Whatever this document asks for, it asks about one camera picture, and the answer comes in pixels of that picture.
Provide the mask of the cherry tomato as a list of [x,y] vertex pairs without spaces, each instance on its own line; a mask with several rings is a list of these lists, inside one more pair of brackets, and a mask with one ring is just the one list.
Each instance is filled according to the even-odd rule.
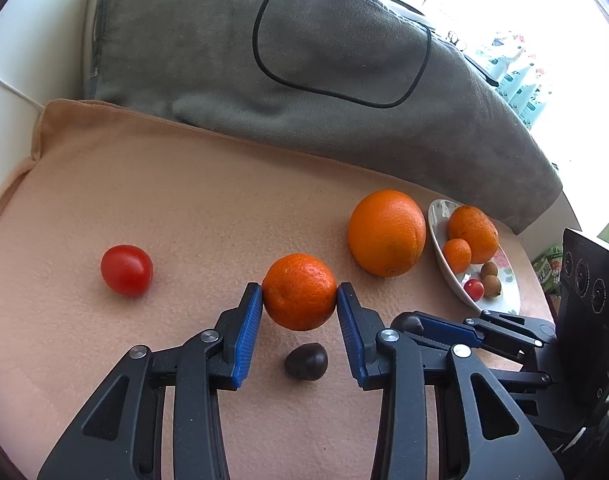
[[485,296],[485,285],[478,278],[471,278],[464,284],[463,288],[474,302],[479,301]]
[[146,294],[154,277],[152,258],[133,245],[109,248],[99,267],[105,284],[117,294],[130,298]]

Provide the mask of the brown longan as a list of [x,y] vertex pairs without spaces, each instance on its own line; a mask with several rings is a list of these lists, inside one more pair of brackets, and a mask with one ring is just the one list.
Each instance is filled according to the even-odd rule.
[[493,261],[486,262],[480,269],[480,278],[487,278],[487,276],[497,276],[498,267]]
[[486,275],[481,279],[483,283],[483,296],[486,298],[495,298],[501,295],[502,283],[496,275]]

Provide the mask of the small mandarin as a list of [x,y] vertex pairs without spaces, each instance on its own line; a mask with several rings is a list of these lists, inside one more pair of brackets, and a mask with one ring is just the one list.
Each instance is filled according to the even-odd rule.
[[442,248],[442,254],[454,274],[464,273],[472,263],[471,246],[463,238],[448,240]]
[[276,260],[262,281],[266,313],[276,324],[295,332],[322,326],[334,313],[336,292],[331,270],[307,254]]

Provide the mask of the speckled large orange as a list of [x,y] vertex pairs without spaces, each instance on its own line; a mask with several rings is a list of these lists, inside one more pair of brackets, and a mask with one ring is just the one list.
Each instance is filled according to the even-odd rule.
[[447,233],[449,240],[461,238],[469,244],[474,264],[486,263],[499,248],[497,228],[487,214],[474,206],[457,207],[448,221]]

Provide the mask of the floral white plate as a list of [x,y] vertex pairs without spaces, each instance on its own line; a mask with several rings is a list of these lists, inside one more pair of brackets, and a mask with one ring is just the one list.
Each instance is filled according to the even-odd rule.
[[502,292],[498,297],[486,298],[483,296],[479,301],[474,302],[463,288],[464,284],[471,278],[478,278],[481,281],[479,272],[483,264],[471,263],[462,274],[454,274],[449,268],[445,257],[443,257],[442,248],[448,241],[448,221],[452,212],[458,206],[460,204],[453,200],[433,200],[427,210],[428,231],[431,233],[431,241],[435,248],[436,259],[443,278],[454,295],[462,300],[467,307],[477,312],[489,310],[518,314],[521,310],[521,295],[519,295],[516,273],[502,247],[499,247],[490,259],[497,265],[497,277],[502,283]]

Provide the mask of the smooth large orange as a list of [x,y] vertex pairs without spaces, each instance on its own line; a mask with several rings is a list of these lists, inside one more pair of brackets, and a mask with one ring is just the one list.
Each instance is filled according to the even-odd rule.
[[367,195],[347,225],[347,243],[361,268],[380,278],[395,278],[419,262],[426,243],[423,211],[396,190]]

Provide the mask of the beige blanket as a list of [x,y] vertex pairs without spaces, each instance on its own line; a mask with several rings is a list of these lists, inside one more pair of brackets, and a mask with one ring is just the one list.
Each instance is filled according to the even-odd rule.
[[[47,105],[31,154],[0,194],[0,443],[34,478],[91,393],[136,344],[183,344],[237,306],[280,257],[301,252],[349,282],[385,321],[422,310],[450,321],[469,308],[431,248],[407,274],[364,272],[346,226],[363,197],[417,185],[320,157],[99,103]],[[111,247],[152,258],[146,294],[100,274]]]

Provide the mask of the grey blanket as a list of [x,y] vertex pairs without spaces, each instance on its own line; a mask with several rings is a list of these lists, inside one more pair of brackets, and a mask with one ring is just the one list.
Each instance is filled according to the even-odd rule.
[[515,232],[562,192],[478,70],[378,0],[96,0],[85,95],[391,174]]

